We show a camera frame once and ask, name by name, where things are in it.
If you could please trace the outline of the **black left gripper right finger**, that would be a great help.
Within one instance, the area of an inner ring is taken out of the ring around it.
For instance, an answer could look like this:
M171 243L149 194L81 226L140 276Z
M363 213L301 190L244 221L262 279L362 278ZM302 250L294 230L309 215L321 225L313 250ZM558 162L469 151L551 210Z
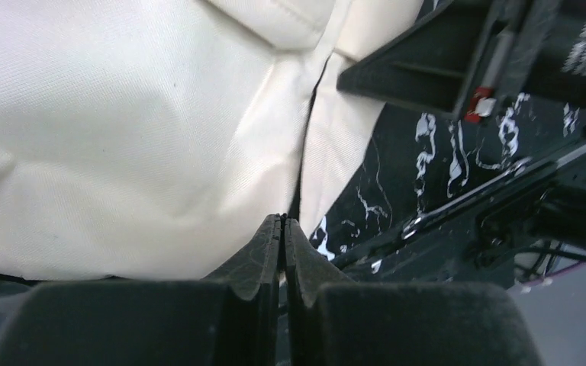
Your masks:
M538 365L514 301L479 282L356 282L283 225L294 365Z

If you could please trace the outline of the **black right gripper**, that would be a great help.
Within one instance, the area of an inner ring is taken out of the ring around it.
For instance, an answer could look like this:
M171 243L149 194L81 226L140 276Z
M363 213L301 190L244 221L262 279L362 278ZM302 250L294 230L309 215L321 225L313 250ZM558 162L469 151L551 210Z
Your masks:
M343 71L337 89L450 120L525 92L586 108L586 1L444 1Z

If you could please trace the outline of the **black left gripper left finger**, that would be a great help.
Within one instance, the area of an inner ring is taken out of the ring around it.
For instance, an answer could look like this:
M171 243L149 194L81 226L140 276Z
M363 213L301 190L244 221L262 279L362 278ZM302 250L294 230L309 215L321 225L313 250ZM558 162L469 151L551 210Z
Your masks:
M37 285L0 365L273 365L281 217L205 278Z

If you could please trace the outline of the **beige student backpack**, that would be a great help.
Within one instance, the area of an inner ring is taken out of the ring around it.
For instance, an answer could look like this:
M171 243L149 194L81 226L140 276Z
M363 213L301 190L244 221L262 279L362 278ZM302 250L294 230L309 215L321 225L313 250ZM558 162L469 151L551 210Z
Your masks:
M419 1L0 1L0 274L201 278L300 201L382 103L336 80Z

